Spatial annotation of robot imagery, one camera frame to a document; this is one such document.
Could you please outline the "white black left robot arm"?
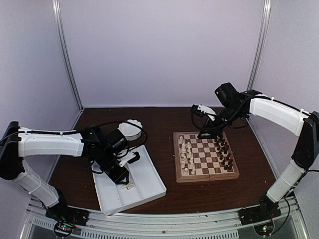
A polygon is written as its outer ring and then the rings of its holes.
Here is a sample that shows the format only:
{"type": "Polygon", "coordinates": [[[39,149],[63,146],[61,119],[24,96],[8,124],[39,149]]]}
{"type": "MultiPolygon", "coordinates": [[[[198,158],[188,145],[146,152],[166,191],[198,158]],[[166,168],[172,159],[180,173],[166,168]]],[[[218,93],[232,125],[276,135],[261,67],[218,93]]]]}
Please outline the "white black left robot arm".
{"type": "Polygon", "coordinates": [[[68,155],[86,157],[96,162],[115,184],[129,182],[129,171],[120,165],[117,156],[128,147],[123,134],[114,130],[103,134],[100,127],[80,131],[43,131],[20,127],[12,121],[0,140],[0,177],[12,180],[29,194],[37,197],[61,221],[67,221],[72,211],[63,193],[44,182],[23,160],[33,155],[68,155]]]}

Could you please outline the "wooden chess board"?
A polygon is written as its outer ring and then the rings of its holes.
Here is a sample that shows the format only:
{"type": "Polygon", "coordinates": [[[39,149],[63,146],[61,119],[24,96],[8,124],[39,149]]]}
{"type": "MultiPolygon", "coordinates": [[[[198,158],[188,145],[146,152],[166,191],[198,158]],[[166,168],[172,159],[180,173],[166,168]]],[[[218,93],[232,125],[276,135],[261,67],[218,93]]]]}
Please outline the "wooden chess board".
{"type": "MultiPolygon", "coordinates": [[[[214,139],[198,139],[198,132],[175,132],[173,133],[173,145],[174,145],[174,158],[175,158],[175,174],[177,183],[190,183],[190,182],[204,182],[204,181],[221,181],[237,179],[240,176],[233,151],[230,147],[232,157],[234,159],[233,169],[231,172],[227,172],[222,168],[217,157],[217,153],[214,146],[214,139]],[[181,158],[181,145],[178,139],[180,136],[184,137],[184,143],[186,144],[186,152],[184,153],[186,159],[181,158]],[[185,168],[188,168],[189,159],[187,157],[187,143],[191,143],[192,157],[194,161],[195,174],[191,174],[192,169],[188,169],[188,174],[184,174],[181,168],[181,161],[185,161],[185,168]]],[[[221,138],[224,138],[228,144],[229,141],[225,133],[221,138]]]]}

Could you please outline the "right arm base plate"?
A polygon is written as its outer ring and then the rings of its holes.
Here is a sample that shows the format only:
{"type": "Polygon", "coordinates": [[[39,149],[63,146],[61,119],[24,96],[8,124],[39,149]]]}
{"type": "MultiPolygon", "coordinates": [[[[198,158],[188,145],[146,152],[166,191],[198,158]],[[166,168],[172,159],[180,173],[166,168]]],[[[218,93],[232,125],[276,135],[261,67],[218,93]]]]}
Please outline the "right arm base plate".
{"type": "Polygon", "coordinates": [[[281,210],[279,208],[273,209],[271,212],[262,209],[260,205],[246,208],[243,207],[238,211],[238,216],[241,225],[256,224],[262,221],[268,221],[280,216],[281,210]]]}

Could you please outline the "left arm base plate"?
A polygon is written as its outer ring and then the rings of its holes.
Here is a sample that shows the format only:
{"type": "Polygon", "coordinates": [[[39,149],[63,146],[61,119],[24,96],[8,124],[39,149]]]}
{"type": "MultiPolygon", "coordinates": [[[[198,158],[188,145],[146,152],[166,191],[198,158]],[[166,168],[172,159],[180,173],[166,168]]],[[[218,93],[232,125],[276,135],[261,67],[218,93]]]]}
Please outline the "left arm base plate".
{"type": "Polygon", "coordinates": [[[66,211],[54,211],[47,209],[45,216],[57,222],[69,224],[71,226],[86,226],[89,212],[87,210],[67,208],[66,211]]]}

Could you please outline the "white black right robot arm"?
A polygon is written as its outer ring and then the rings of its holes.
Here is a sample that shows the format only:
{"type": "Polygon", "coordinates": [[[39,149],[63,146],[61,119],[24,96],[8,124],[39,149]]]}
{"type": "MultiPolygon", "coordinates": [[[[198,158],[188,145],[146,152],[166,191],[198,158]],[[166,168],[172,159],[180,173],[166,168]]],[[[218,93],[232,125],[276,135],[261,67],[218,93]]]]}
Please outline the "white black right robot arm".
{"type": "Polygon", "coordinates": [[[309,171],[319,155],[319,114],[297,109],[286,103],[270,98],[259,91],[237,91],[231,83],[220,85],[215,94],[224,106],[216,113],[204,105],[193,105],[191,115],[206,116],[203,126],[198,126],[198,138],[221,136],[223,129],[238,118],[250,115],[269,120],[298,137],[295,150],[287,168],[260,199],[256,208],[259,219],[267,219],[278,207],[278,202],[288,195],[292,188],[309,171]]]}

